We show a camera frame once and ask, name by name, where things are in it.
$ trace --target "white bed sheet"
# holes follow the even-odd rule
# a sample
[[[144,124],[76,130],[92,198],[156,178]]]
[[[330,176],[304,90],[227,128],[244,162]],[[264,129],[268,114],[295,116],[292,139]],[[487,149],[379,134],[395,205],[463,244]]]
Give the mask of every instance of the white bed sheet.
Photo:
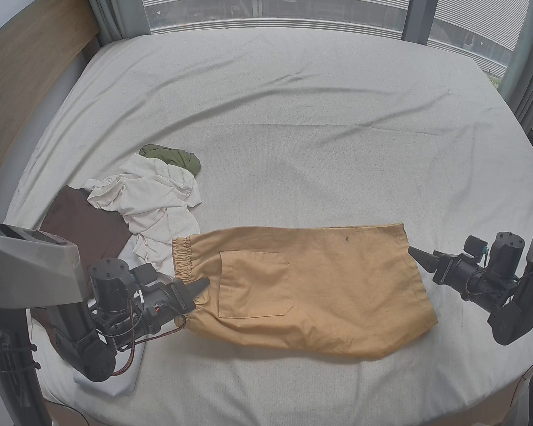
[[[533,235],[525,134],[471,59],[418,44],[293,28],[114,43],[49,125],[7,222],[35,225],[60,187],[114,173],[145,143],[201,160],[202,232],[404,222],[412,245],[452,253],[469,234]],[[47,397],[115,426],[419,424],[533,362],[533,330],[500,346],[485,311],[421,274],[439,323],[379,361],[182,332],[146,346],[132,395],[103,399],[73,383],[34,324],[38,376]]]

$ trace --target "headboard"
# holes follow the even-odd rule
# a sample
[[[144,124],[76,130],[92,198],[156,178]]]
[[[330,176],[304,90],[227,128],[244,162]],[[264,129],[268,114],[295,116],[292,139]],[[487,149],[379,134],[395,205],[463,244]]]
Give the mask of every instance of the headboard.
[[[36,0],[0,29],[0,166],[16,134],[99,26],[88,0]]]

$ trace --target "folded shorts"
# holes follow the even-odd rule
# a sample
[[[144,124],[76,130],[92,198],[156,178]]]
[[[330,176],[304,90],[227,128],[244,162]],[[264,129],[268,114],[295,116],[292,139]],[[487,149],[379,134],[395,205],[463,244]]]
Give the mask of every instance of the folded shorts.
[[[210,286],[193,332],[235,344],[379,359],[437,323],[402,224],[237,227],[172,243],[176,277]]]

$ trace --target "bed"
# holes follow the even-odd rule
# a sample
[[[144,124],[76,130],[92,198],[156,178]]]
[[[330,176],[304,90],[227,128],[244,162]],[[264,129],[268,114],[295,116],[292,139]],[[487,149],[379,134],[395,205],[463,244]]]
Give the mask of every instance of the bed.
[[[38,225],[62,186],[113,174],[145,143],[201,160],[202,232],[403,222],[411,245],[450,253],[469,234],[533,236],[524,132],[471,59],[418,44],[268,27],[112,43],[44,133],[6,222]],[[43,394],[115,426],[409,426],[473,406],[533,363],[533,330],[496,344],[485,311],[420,272],[439,323],[381,360],[181,332],[148,343],[134,393],[110,399],[73,382],[34,322]]]

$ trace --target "gray-green curtain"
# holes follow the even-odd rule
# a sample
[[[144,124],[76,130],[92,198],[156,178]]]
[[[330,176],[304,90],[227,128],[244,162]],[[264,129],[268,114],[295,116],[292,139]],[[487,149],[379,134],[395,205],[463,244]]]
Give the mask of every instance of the gray-green curtain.
[[[89,3],[99,23],[101,46],[150,34],[142,0],[89,0]]]
[[[497,89],[526,132],[533,119],[533,0],[509,67]]]

